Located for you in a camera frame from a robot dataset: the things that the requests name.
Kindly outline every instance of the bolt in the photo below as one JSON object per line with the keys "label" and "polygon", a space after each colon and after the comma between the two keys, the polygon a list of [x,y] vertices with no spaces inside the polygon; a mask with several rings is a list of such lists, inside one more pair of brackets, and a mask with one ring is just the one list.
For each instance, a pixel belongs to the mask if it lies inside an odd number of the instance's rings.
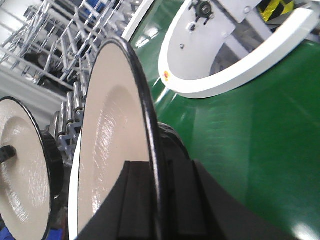
{"label": "bolt", "polygon": [[203,8],[201,8],[201,12],[204,14],[204,15],[207,15],[208,13],[211,12],[211,9],[209,6],[205,5],[203,6]]}
{"label": "bolt", "polygon": [[249,7],[249,6],[246,6],[245,8],[244,8],[244,10],[243,10],[243,13],[245,13],[245,14],[248,14],[248,13],[250,13],[251,12],[251,7]]}
{"label": "bolt", "polygon": [[196,30],[196,25],[195,24],[191,25],[191,27],[190,27],[190,31],[193,32],[194,30]]}
{"label": "bolt", "polygon": [[224,32],[222,33],[222,37],[223,37],[224,39],[226,39],[226,38],[228,37],[228,33],[224,31]]}

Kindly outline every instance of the green conveyor belt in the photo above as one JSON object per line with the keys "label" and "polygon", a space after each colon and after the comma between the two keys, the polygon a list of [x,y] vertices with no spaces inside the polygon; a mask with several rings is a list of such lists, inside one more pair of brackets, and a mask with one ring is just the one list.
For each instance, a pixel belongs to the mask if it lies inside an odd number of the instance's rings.
{"label": "green conveyor belt", "polygon": [[187,99],[165,91],[158,73],[162,41],[182,3],[156,0],[131,41],[158,120],[249,209],[302,240],[320,239],[320,45],[303,42],[240,88]]}

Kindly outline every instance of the factory machine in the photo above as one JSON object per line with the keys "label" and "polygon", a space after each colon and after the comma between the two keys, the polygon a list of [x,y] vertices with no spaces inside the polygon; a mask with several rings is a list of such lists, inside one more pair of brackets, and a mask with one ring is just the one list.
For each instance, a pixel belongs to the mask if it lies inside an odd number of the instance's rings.
{"label": "factory machine", "polygon": [[0,7],[3,236],[320,239],[319,1],[28,4]]}

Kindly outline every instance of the white wall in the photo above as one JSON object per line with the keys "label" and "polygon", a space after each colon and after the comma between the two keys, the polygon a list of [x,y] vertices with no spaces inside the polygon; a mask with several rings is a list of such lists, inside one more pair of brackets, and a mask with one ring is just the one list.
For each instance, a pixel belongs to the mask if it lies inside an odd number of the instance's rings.
{"label": "white wall", "polygon": [[[24,14],[29,6],[40,5],[41,0],[6,0],[2,5],[2,8],[14,14],[18,18],[25,20]],[[7,13],[0,10],[0,23],[8,25],[10,28],[19,30],[22,24],[8,15]],[[11,36],[11,32],[0,26],[0,44],[2,44],[8,37]]]}

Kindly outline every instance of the white curved guard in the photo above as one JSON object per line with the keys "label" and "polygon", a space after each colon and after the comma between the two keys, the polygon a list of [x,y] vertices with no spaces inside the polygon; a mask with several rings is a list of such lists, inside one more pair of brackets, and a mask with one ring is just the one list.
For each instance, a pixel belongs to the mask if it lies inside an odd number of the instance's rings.
{"label": "white curved guard", "polygon": [[[187,19],[184,24],[180,22],[181,19],[184,19],[184,15],[190,14],[188,13],[191,12],[188,11],[190,4],[191,1],[188,0],[182,5],[164,38],[159,56],[159,75],[166,87],[183,97],[191,99],[208,98],[223,94],[253,80],[290,53],[319,23],[319,14],[317,12],[310,9],[298,8],[274,34],[249,55],[227,69],[211,76],[209,76],[210,70],[206,69],[207,76],[195,79],[192,78],[192,76],[186,76],[186,74],[180,76],[173,71],[173,64],[175,63],[178,63],[180,68],[184,69],[185,72],[190,72],[190,69],[188,69],[190,66],[185,65],[185,62],[188,62],[186,57],[178,58],[179,55],[174,55],[170,52],[172,45],[176,45],[179,42],[177,40],[179,36],[175,34],[182,31],[182,26],[190,23],[189,19]],[[214,28],[210,28],[211,25],[209,22],[206,26],[201,27],[204,27],[207,31],[215,31]],[[212,41],[213,39],[211,38],[198,38],[197,41],[192,42],[191,47],[207,48],[207,44],[204,43]],[[190,53],[187,57],[190,59],[198,57],[198,50],[193,51],[193,53]],[[201,58],[201,61],[209,60],[209,63],[212,64],[213,58]],[[198,69],[194,68],[194,71],[198,70],[200,72],[203,71],[201,67]]]}
{"label": "white curved guard", "polygon": [[134,13],[128,26],[125,28],[121,37],[123,37],[128,42],[131,40],[139,24],[141,23],[142,19],[144,18],[144,16],[146,15],[147,11],[149,10],[149,8],[151,7],[154,1],[155,0],[144,0],[141,3],[137,11]]}
{"label": "white curved guard", "polygon": [[78,190],[81,135],[82,132],[80,132],[76,143],[69,184],[68,228],[70,240],[75,240],[78,236]]}

